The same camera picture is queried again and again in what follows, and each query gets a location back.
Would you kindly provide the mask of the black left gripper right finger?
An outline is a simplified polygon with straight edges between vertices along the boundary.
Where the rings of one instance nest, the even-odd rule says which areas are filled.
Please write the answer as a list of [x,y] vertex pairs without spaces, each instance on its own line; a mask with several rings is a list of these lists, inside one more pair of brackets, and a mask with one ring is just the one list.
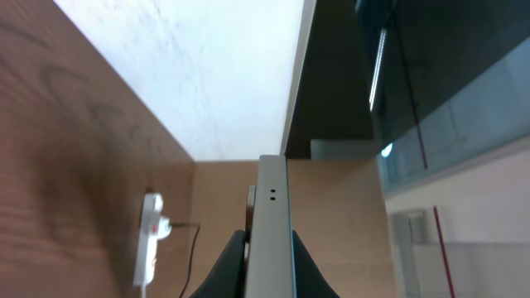
[[296,276],[296,295],[298,298],[339,298],[320,273],[302,240],[292,231],[293,256]]

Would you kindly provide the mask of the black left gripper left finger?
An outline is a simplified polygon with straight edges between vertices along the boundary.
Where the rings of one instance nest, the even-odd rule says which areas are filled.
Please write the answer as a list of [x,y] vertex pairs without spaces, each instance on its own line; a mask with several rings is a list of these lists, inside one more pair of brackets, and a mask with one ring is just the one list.
[[245,232],[236,230],[210,273],[190,298],[239,298],[245,267]]

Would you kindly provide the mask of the silver smartphone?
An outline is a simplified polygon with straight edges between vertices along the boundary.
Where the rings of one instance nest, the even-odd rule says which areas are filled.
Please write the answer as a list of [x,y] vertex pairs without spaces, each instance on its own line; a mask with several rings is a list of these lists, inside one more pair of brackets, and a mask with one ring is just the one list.
[[244,295],[296,297],[291,201],[284,156],[264,155],[258,161]]

